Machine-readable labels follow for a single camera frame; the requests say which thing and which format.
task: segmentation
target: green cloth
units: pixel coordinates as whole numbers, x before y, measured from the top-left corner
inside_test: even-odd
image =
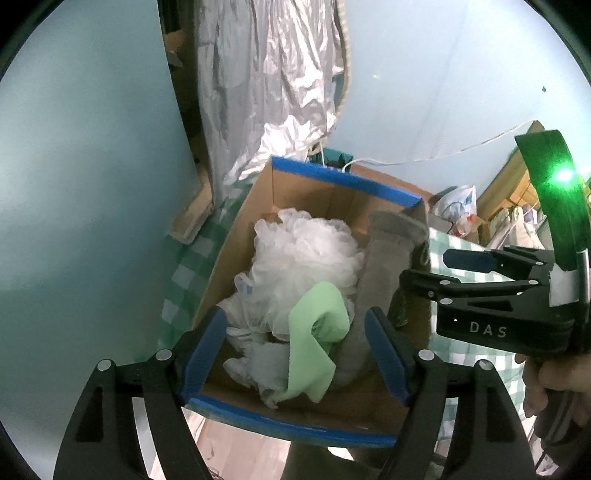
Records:
[[[312,287],[290,311],[290,373],[280,402],[305,393],[318,403],[335,375],[328,352],[349,331],[349,315],[339,289],[324,281]]]

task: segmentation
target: silver curtain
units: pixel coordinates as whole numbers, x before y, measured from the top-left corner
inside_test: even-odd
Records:
[[[200,0],[197,85],[214,202],[271,155],[305,160],[335,122],[334,0]]]

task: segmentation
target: cardboard box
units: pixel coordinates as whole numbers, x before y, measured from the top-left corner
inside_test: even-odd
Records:
[[[368,217],[376,209],[401,211],[421,196],[373,180],[282,158],[274,158],[246,198],[219,254],[196,316],[235,291],[234,276],[249,270],[254,255],[254,224],[280,209],[294,207],[314,217],[341,219],[364,247]],[[428,348],[431,334],[428,301],[413,298],[407,305],[405,332],[417,348]],[[314,404],[304,395],[267,408],[258,392],[231,380],[223,362],[238,356],[225,342],[201,394],[190,408],[202,415],[267,436],[316,445],[385,447],[395,442],[406,409],[387,393],[376,371],[338,391],[328,391]]]

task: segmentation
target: plastic bag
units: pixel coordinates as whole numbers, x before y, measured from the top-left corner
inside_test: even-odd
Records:
[[[432,214],[453,223],[450,233],[465,237],[479,225],[476,217],[476,187],[463,186],[446,193],[435,204]]]
[[[250,272],[235,278],[243,323],[253,332],[271,332],[289,341],[287,319],[300,298],[322,281],[343,295],[350,320],[363,251],[341,220],[311,218],[295,209],[278,212],[282,223],[255,224],[256,253]]]
[[[269,408],[287,391],[290,346],[269,342],[269,332],[289,341],[288,318],[298,301],[318,283],[339,289],[349,316],[355,305],[364,252],[341,220],[311,218],[308,212],[280,210],[281,223],[255,224],[255,256],[250,272],[238,274],[236,293],[218,305],[226,312],[226,338],[241,358],[223,367],[236,382],[255,387]]]

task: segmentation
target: wooden board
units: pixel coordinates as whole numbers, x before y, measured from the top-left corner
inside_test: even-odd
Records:
[[[527,132],[535,133],[544,130],[542,124],[536,120]],[[490,186],[480,195],[476,204],[478,216],[484,220],[490,220],[502,208],[526,203],[533,205],[536,201],[537,194],[530,185],[530,174],[521,152],[516,148]]]

